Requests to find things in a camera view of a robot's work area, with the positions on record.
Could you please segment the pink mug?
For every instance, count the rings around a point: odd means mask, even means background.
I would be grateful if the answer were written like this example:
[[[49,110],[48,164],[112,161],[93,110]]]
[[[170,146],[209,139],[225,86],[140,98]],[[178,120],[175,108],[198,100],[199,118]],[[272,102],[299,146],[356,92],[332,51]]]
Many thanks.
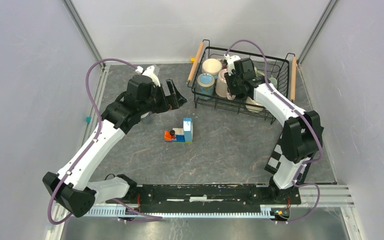
[[[228,100],[234,100],[235,95],[231,95],[228,92],[228,86],[225,78],[225,74],[228,73],[228,70],[226,68],[221,69],[218,73],[217,77],[217,82],[216,82],[216,87],[215,87],[215,92],[218,96],[222,98],[227,98]]]

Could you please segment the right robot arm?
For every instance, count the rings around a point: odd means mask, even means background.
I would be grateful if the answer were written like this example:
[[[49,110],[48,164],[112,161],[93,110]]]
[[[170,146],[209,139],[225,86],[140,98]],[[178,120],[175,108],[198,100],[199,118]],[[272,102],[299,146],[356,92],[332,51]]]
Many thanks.
[[[268,80],[258,77],[250,58],[226,54],[228,72],[225,79],[228,93],[235,97],[249,97],[266,108],[282,125],[280,148],[285,160],[272,178],[268,196],[275,204],[289,196],[288,188],[296,185],[299,171],[310,162],[311,156],[321,153],[322,132],[319,114],[296,106],[282,95]]]

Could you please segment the grey blue small cup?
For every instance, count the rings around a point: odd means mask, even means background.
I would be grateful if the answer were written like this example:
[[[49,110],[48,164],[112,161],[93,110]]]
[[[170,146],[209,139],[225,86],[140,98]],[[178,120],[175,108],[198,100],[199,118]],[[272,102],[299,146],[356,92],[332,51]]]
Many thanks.
[[[143,118],[145,119],[145,118],[149,117],[150,115],[151,115],[151,112],[147,112],[147,113],[141,115],[141,119],[143,119]]]

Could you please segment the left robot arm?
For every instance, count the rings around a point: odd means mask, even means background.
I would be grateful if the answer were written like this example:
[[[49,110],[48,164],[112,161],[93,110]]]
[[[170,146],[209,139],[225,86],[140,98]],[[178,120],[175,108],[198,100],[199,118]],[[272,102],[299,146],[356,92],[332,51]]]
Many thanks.
[[[126,176],[91,182],[90,178],[109,151],[138,124],[144,114],[176,110],[187,103],[172,80],[166,81],[169,95],[151,77],[135,75],[126,91],[109,104],[96,129],[77,154],[57,173],[47,172],[42,181],[57,202],[77,218],[94,204],[120,199],[125,204],[136,200],[136,183]]]

